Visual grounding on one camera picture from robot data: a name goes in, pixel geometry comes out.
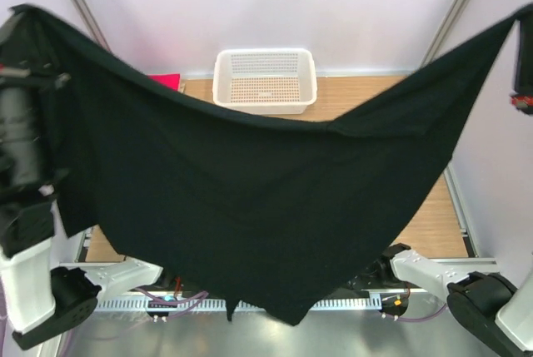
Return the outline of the black t-shirt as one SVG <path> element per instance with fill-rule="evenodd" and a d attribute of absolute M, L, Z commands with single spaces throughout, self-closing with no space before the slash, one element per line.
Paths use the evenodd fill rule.
<path fill-rule="evenodd" d="M 525 6 L 330 121 L 229 110 L 174 92 L 32 5 L 6 44 L 67 74 L 42 94 L 65 231 L 99 226 L 113 248 L 229 305 L 289 324 L 374 261 L 452 158 L 510 30 L 518 92 L 532 88 Z"/>

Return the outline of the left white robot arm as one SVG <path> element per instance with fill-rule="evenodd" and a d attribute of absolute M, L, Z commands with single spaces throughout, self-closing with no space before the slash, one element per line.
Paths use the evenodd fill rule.
<path fill-rule="evenodd" d="M 17 11 L 1 27 L 1 287 L 21 350 L 52 340 L 85 321 L 103 300 L 151 285 L 163 269 L 130 259 L 103 268 L 51 268 L 52 206 L 67 171 L 54 166 L 43 96 L 65 86 L 52 62 L 30 48 L 39 30 Z"/>

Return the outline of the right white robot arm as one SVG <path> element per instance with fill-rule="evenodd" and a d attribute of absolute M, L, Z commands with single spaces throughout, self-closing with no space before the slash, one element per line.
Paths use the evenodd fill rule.
<path fill-rule="evenodd" d="M 532 113 L 532 6 L 526 5 L 411 75 L 451 78 L 473 74 L 466 90 L 477 97 L 513 25 L 519 26 L 516 74 L 510 104 Z M 516 287 L 503 275 L 454 270 L 410 246 L 388 247 L 377 261 L 384 277 L 413 284 L 446 303 L 456 321 L 499 356 L 532 354 L 532 279 Z"/>

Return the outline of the white perforated plastic basket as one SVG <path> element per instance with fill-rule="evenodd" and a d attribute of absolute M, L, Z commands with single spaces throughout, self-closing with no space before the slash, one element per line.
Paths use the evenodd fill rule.
<path fill-rule="evenodd" d="M 239 112 L 300 115 L 317 99 L 316 66 L 304 48 L 227 49 L 218 53 L 212 100 Z"/>

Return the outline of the folded pink t-shirt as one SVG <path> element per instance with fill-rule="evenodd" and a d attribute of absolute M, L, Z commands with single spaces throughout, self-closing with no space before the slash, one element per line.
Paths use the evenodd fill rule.
<path fill-rule="evenodd" d="M 173 91 L 179 92 L 181 89 L 181 75 L 179 73 L 149 75 L 149 77 Z"/>

